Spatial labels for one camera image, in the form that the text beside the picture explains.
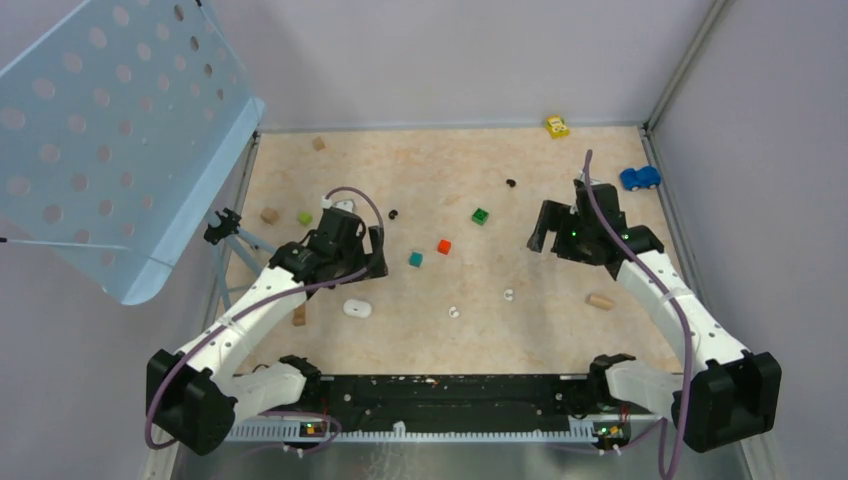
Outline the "white earbud charging case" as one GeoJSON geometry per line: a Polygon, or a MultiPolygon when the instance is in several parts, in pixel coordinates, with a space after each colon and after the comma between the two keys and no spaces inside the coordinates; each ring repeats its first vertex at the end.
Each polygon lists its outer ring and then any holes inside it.
{"type": "Polygon", "coordinates": [[[364,300],[349,299],[343,303],[342,311],[346,316],[367,319],[373,313],[372,305],[364,300]]]}

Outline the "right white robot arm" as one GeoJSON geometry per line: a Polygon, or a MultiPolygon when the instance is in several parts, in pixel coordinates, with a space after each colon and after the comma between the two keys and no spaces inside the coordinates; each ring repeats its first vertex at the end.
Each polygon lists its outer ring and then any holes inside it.
{"type": "Polygon", "coordinates": [[[605,268],[649,315],[678,357],[680,374],[629,354],[599,355],[589,367],[586,397],[600,412],[623,402],[668,420],[685,444],[704,453],[771,431],[782,369],[728,333],[686,285],[653,231],[630,226],[610,184],[575,181],[572,205],[542,202],[529,250],[547,235],[558,258],[605,268]]]}

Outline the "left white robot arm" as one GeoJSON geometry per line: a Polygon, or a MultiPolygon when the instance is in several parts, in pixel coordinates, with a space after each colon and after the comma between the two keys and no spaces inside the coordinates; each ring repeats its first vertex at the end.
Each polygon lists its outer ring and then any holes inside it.
{"type": "Polygon", "coordinates": [[[144,435],[147,446],[180,443],[198,455],[221,445],[237,424],[281,405],[308,413],[319,404],[312,367],[283,358],[252,374],[238,367],[277,324],[320,289],[382,278],[382,220],[368,226],[336,207],[322,213],[303,242],[277,249],[247,292],[209,329],[174,353],[148,361],[144,435]]]}

